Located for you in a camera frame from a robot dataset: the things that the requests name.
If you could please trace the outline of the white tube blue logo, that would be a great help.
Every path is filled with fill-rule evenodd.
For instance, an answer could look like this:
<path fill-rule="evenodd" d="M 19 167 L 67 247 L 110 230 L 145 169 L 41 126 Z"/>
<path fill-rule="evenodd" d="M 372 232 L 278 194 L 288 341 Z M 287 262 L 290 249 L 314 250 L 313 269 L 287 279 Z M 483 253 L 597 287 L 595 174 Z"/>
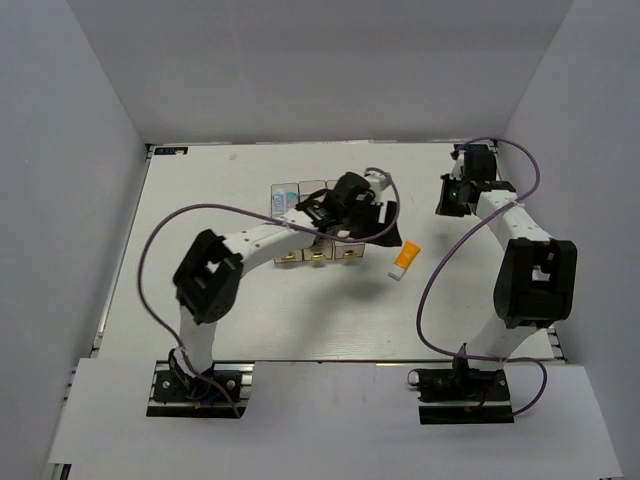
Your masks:
<path fill-rule="evenodd" d="M 271 194 L 271 216 L 282 216 L 285 212 L 285 191 L 276 190 Z"/>

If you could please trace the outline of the white tube pink blue print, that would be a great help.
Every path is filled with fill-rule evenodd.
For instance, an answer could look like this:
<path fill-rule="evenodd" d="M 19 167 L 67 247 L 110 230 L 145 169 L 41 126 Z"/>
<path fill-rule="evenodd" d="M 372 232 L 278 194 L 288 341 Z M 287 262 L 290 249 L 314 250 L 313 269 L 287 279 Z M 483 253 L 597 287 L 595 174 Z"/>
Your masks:
<path fill-rule="evenodd" d="M 294 209 L 299 202 L 299 194 L 293 190 L 285 192 L 285 211 Z"/>

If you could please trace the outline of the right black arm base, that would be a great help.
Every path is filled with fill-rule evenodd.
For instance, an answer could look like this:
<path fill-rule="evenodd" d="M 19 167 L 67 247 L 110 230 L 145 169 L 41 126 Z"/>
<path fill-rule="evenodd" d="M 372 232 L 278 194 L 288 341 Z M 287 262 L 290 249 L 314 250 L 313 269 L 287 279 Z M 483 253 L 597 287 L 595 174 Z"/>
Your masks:
<path fill-rule="evenodd" d="M 471 369 L 456 360 L 446 369 L 417 368 L 407 375 L 418 392 L 421 425 L 489 425 L 514 422 L 505 372 Z"/>

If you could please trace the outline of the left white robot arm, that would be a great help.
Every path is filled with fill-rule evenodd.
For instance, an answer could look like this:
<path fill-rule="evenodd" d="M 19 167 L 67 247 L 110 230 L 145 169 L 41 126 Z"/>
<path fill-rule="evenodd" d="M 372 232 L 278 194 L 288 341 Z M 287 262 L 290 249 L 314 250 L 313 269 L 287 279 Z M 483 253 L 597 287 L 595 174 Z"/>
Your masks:
<path fill-rule="evenodd" d="M 217 323 L 233 307 L 241 279 L 255 268 L 321 239 L 401 246 L 399 201 L 382 197 L 393 186 L 379 168 L 369 167 L 362 175 L 347 172 L 333 188 L 316 191 L 253 228 L 199 233 L 173 276 L 181 344 L 171 351 L 169 365 L 180 391 L 191 399 L 209 392 Z"/>

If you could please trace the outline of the orange tube white cap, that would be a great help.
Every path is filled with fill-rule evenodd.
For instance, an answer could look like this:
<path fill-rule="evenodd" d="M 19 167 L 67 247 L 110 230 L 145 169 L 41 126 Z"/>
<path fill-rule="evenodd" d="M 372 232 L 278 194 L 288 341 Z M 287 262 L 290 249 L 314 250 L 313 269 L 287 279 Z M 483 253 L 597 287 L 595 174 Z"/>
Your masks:
<path fill-rule="evenodd" d="M 388 276 L 396 281 L 400 281 L 420 252 L 420 246 L 413 242 L 406 241 L 389 269 Z"/>

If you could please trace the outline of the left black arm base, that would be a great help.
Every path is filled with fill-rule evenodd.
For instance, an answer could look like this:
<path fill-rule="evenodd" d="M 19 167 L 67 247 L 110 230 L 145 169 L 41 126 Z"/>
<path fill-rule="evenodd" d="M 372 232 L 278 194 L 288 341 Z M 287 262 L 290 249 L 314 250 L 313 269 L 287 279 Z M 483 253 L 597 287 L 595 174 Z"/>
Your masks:
<path fill-rule="evenodd" d="M 146 416 L 149 418 L 239 419 L 250 397 L 253 363 L 218 363 L 213 379 L 233 400 L 230 405 L 220 390 L 208 383 L 189 395 L 169 368 L 167 361 L 157 361 L 149 393 Z"/>

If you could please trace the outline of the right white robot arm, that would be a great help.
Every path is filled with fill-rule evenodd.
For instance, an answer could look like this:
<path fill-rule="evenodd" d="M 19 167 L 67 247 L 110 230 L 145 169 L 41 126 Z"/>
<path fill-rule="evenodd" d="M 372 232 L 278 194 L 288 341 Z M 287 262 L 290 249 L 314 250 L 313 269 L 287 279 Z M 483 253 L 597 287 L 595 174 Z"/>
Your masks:
<path fill-rule="evenodd" d="M 460 348 L 467 364 L 451 374 L 453 390 L 472 399 L 486 389 L 486 372 L 502 369 L 527 338 L 569 316 L 577 247 L 555 239 L 529 215 L 515 187 L 498 178 L 496 155 L 488 146 L 472 144 L 454 156 L 454 168 L 441 177 L 436 213 L 476 216 L 504 252 L 493 290 L 494 313 Z"/>

